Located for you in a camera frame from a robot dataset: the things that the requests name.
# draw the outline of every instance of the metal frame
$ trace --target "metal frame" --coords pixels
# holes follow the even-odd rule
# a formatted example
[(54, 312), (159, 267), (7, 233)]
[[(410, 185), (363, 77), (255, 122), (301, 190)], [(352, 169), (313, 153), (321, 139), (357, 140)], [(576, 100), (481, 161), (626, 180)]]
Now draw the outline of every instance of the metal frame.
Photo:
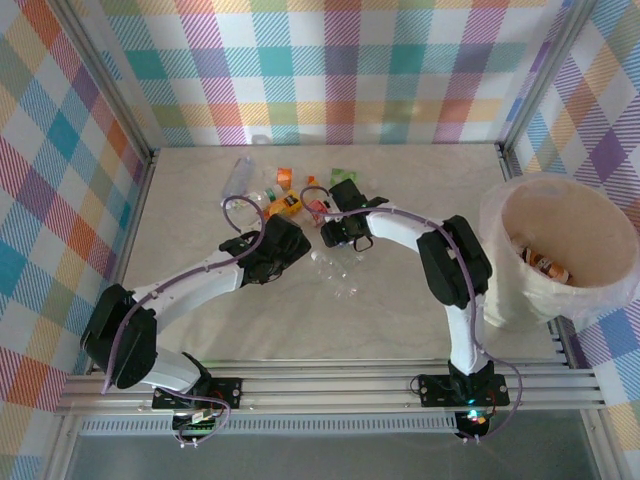
[(549, 86), (555, 80), (560, 67), (562, 67), (564, 60), (569, 55), (569, 50), (591, 16), (597, 1), (576, 0), (573, 3), (564, 24), (560, 27), (560, 34), (551, 45), (549, 54), (540, 67), (531, 90), (513, 120), (509, 133), (507, 133), (504, 141), (504, 149), (506, 151), (511, 151), (525, 133)]
[(48, 3), (51, 10), (58, 17), (62, 28), (69, 35), (74, 47), (78, 50), (82, 63), (93, 76), (98, 90), (105, 96), (124, 132), (132, 141), (136, 153), (140, 158), (150, 158), (153, 154), (152, 147), (147, 142), (138, 122), (122, 97), (115, 80), (104, 64), (102, 55), (91, 42), (91, 37), (85, 30), (74, 8), (69, 4), (68, 0), (48, 0)]

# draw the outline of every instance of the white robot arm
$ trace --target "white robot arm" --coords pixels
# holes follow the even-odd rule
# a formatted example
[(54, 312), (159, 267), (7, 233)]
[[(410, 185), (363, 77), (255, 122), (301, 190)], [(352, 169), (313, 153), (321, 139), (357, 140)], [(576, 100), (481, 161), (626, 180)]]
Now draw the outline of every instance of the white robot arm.
[[(393, 205), (383, 205), (395, 209)], [(367, 215), (367, 225), (373, 237), (386, 238), (418, 254), (420, 254), (418, 240), (425, 233), (433, 232), (432, 228), (391, 213), (370, 213)], [(482, 319), (484, 295), (476, 295), (473, 301), (476, 302), (476, 315)], [(487, 358), (474, 344), (471, 336), (471, 302), (464, 308), (459, 308), (456, 305), (445, 305), (444, 308), (447, 312), (449, 335), (451, 337), (451, 363), (465, 375), (479, 372), (487, 365)], [(483, 339), (483, 327), (483, 321), (476, 322), (476, 338), (480, 342)]]
[[(504, 378), (494, 374), (493, 362), (483, 354), (472, 333), (475, 328), (475, 339), (482, 339), (482, 300), (491, 266), (466, 220), (453, 217), (444, 222), (434, 221), (432, 225), (438, 227), (434, 229), (425, 222), (394, 214), (395, 207), (385, 199), (367, 201), (350, 180), (333, 187), (331, 194), (341, 212), (363, 206), (373, 209), (328, 221), (321, 229), (327, 246), (355, 244), (362, 237), (373, 242), (372, 238), (377, 237), (399, 243), (420, 255), (429, 288), (445, 306), (451, 335), (450, 374), (444, 379), (432, 379), (435, 384), (429, 385), (430, 391), (444, 388), (454, 392), (450, 401), (457, 405), (482, 401), (488, 385), (497, 390), (500, 385), (496, 382), (503, 384)], [(375, 207), (384, 208), (376, 211)], [(454, 239), (469, 267), (474, 298), (469, 298), (458, 261), (452, 258), (438, 231), (440, 227)], [(299, 226), (275, 215), (266, 223), (264, 239), (256, 250), (237, 263), (230, 263), (255, 243), (256, 236), (257, 232), (249, 232), (224, 242), (209, 258), (168, 281), (134, 291), (112, 285), (96, 305), (82, 337), (83, 348), (105, 371), (112, 349), (116, 350), (111, 380), (118, 388), (143, 382), (190, 396), (211, 396), (214, 379), (207, 370), (186, 353), (156, 348), (156, 336), (176, 318), (218, 295), (276, 278), (311, 248)], [(165, 291), (162, 287), (168, 283), (173, 284)], [(478, 322), (472, 318), (474, 307), (476, 317), (480, 318)], [(129, 323), (124, 327), (121, 341), (114, 342), (118, 327), (126, 323), (123, 322), (125, 316), (130, 317)]]

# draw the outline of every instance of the plaid wallpaper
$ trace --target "plaid wallpaper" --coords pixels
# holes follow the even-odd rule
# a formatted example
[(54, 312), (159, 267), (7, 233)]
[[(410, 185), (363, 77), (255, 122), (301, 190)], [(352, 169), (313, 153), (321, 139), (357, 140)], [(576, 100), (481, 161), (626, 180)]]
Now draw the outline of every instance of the plaid wallpaper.
[[(516, 154), (600, 190), (640, 232), (640, 0), (598, 2)], [(575, 329), (640, 479), (640, 300)]]
[(45, 0), (0, 0), (0, 478), (31, 479), (142, 162)]
[(73, 1), (158, 146), (494, 141), (571, 3)]

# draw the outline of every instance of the white floor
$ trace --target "white floor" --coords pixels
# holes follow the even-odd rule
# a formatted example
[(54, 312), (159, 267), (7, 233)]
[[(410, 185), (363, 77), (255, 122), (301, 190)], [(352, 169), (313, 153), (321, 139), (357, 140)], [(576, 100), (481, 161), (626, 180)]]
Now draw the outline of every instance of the white floor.
[[(482, 195), (503, 181), (492, 145), (304, 146), (163, 149), (125, 277), (127, 288), (166, 278), (217, 249), (235, 232), (220, 210), (235, 160), (258, 163), (251, 188), (273, 183), (275, 168), (314, 174), (355, 170), (368, 198), (434, 219), (455, 214), (474, 228)], [(319, 231), (305, 229), (314, 249)], [(201, 360), (266, 358), (448, 358), (442, 306), (431, 296), (418, 256), (376, 242), (350, 274), (358, 294), (336, 299), (307, 255), (277, 281), (216, 298), (174, 322), (159, 344)], [(546, 326), (514, 334), (486, 325), (486, 345), (507, 358), (550, 358)]]

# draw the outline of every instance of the plastic bottle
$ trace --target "plastic bottle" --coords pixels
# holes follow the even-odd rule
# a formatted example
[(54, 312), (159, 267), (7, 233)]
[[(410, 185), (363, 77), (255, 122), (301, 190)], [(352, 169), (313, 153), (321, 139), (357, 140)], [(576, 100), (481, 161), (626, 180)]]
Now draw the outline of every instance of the plastic bottle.
[(222, 189), (222, 200), (231, 195), (244, 195), (256, 163), (250, 157), (241, 157), (233, 166), (231, 175)]
[(524, 263), (546, 275), (552, 281), (566, 285), (571, 280), (572, 276), (566, 268), (529, 248), (521, 237), (512, 239), (511, 244)]
[[(251, 192), (247, 197), (256, 202), (262, 210), (269, 208), (273, 202), (277, 201), (284, 195), (284, 190), (280, 185), (274, 185), (261, 192)], [(230, 202), (228, 204), (228, 214), (231, 221), (243, 231), (250, 231), (259, 228), (258, 212), (247, 202), (241, 200)]]
[(324, 281), (331, 282), (332, 288), (335, 288), (336, 297), (349, 298), (358, 292), (353, 279), (335, 258), (315, 250), (311, 252), (311, 259), (316, 265), (318, 275)]

